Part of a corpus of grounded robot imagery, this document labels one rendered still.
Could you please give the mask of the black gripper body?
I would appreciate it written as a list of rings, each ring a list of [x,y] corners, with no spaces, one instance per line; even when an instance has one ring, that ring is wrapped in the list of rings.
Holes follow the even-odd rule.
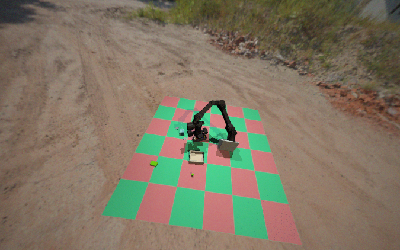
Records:
[[[203,129],[203,130],[202,130]],[[207,128],[202,128],[202,129],[200,129],[200,130],[197,130],[196,128],[195,128],[195,131],[191,131],[191,130],[188,130],[187,131],[187,133],[188,133],[188,136],[189,137],[192,137],[193,136],[193,134],[194,134],[194,136],[196,135],[196,132],[204,132],[205,134],[208,134],[208,131],[207,131]]]

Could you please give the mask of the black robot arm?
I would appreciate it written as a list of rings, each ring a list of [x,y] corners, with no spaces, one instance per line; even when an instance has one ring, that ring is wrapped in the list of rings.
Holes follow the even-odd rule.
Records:
[[[200,130],[202,125],[205,124],[204,121],[200,120],[202,119],[206,111],[213,105],[216,105],[223,115],[224,121],[226,123],[225,129],[228,133],[227,140],[235,142],[235,135],[237,135],[237,132],[228,117],[228,114],[226,112],[226,104],[224,100],[219,100],[219,101],[211,100],[200,112],[194,115],[194,119],[192,122],[187,123],[187,130],[194,130],[195,128],[197,130]],[[205,133],[200,131],[196,132],[196,135],[198,139],[201,139],[205,136]]]

